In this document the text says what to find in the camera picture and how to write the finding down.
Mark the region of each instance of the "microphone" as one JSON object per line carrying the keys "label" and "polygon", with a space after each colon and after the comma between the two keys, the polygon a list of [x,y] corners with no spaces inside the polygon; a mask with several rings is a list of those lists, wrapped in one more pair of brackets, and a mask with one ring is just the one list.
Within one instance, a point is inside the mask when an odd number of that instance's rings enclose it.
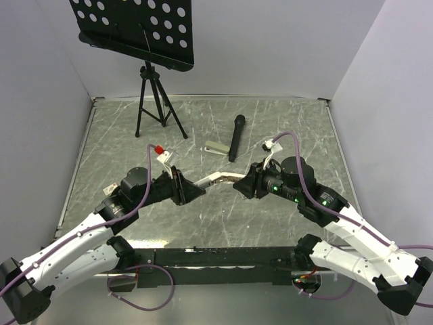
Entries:
{"label": "microphone", "polygon": [[229,151],[229,162],[233,162],[236,159],[237,149],[241,141],[242,130],[245,125],[245,116],[237,115],[235,118],[235,130],[233,131],[233,137],[231,138],[231,145]]}

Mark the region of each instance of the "gray wall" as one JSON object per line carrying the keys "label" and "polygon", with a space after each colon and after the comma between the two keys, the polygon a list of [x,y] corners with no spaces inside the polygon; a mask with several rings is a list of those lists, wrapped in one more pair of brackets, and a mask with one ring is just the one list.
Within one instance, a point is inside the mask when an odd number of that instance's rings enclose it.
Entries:
{"label": "gray wall", "polygon": [[[91,96],[139,95],[143,62],[81,43],[67,0],[37,1]],[[158,68],[168,93],[332,98],[384,0],[192,2],[196,65]]]}
{"label": "gray wall", "polygon": [[0,44],[1,262],[52,238],[91,102],[36,1],[0,1]]}
{"label": "gray wall", "polygon": [[[331,102],[363,214],[397,244],[433,244],[432,12],[387,0]],[[433,303],[433,280],[420,300]]]}

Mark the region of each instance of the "scratched surface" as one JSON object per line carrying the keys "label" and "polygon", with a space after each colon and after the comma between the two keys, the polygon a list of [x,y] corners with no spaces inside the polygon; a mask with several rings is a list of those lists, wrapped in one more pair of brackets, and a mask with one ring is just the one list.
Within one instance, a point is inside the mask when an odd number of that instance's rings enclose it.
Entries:
{"label": "scratched surface", "polygon": [[[155,104],[145,102],[156,113]],[[173,100],[188,139],[183,139],[173,118],[162,128],[143,115],[141,137],[135,138],[138,102],[102,100],[95,116],[78,169],[66,212],[63,233],[83,220],[104,198],[102,190],[120,182],[127,171],[146,166],[148,143],[174,148],[181,157],[176,167],[186,178],[197,181],[215,171],[245,173],[250,164],[261,161],[264,140],[280,131],[293,130],[300,140],[301,155],[323,183],[341,193],[351,204],[354,196],[325,103],[315,100]],[[206,140],[230,145],[233,122],[238,114],[246,117],[246,127],[235,162],[203,151]],[[291,138],[280,140],[282,161],[294,155]],[[153,177],[162,166],[152,157]],[[140,210],[140,219],[124,236],[134,247],[226,247],[294,246],[310,233],[342,244],[339,238],[311,223],[296,210],[294,203],[268,195],[248,200],[230,185],[221,184],[184,206],[167,200]]]}

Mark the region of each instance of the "red object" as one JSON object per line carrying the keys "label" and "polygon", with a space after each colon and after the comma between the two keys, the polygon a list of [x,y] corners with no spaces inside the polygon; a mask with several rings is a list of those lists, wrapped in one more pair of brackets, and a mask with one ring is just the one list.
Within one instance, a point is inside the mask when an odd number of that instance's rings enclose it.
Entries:
{"label": "red object", "polygon": [[164,151],[165,151],[164,148],[162,146],[160,146],[160,145],[157,145],[156,148],[155,148],[155,152],[157,154],[162,154]]}

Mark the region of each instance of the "music stand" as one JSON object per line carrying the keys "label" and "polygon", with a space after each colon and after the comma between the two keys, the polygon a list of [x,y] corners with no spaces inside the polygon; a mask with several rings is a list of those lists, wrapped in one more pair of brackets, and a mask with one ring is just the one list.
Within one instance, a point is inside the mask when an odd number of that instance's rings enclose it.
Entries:
{"label": "music stand", "polygon": [[[137,130],[141,113],[163,127],[172,114],[185,139],[188,138],[151,63],[177,71],[193,68],[191,0],[69,0],[80,28],[80,41],[92,47],[109,49],[145,61]],[[158,116],[143,108],[146,81],[152,86]],[[162,103],[169,112],[164,115]]]}

